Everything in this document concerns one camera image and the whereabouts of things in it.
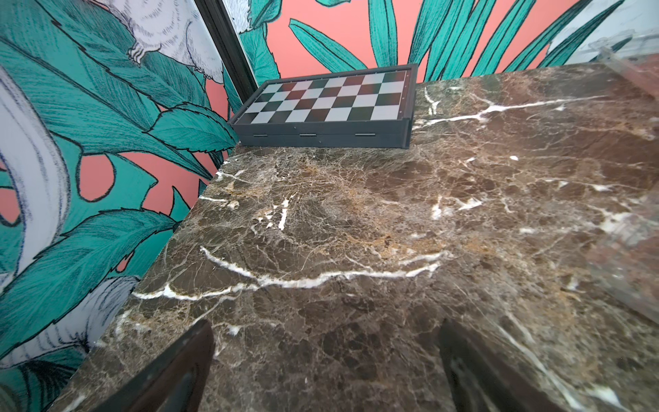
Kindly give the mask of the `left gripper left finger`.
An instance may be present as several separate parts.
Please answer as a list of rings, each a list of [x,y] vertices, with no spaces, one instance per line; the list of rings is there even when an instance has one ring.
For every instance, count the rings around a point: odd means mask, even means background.
[[[209,321],[177,339],[97,411],[197,411],[215,351]]]

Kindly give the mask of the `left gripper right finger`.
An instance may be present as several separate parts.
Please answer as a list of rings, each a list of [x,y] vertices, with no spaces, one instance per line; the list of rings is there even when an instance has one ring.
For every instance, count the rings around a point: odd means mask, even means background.
[[[438,336],[444,374],[457,411],[560,411],[542,391],[490,350],[475,331],[445,319]]]

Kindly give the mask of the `clear clamshell container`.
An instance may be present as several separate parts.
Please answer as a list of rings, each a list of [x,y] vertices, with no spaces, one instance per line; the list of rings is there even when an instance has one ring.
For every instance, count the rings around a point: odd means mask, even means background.
[[[589,44],[602,63],[634,86],[658,100],[658,33],[624,32]]]
[[[612,214],[605,236],[586,254],[603,289],[634,312],[658,322],[658,194],[630,212]]]

